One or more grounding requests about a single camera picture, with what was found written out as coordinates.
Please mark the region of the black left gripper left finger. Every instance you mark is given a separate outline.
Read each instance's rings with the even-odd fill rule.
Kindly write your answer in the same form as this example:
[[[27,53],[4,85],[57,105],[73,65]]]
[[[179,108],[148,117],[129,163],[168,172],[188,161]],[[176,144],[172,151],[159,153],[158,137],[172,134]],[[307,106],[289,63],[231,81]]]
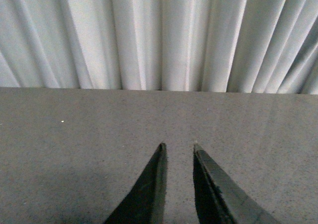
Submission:
[[[163,223],[167,180],[166,144],[160,143],[131,191],[106,224]]]

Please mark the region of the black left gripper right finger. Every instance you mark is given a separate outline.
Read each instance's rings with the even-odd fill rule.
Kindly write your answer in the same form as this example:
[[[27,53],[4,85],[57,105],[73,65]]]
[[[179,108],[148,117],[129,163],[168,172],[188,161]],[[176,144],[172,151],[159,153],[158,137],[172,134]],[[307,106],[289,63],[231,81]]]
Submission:
[[[201,224],[278,224],[202,149],[193,149],[195,207]]]

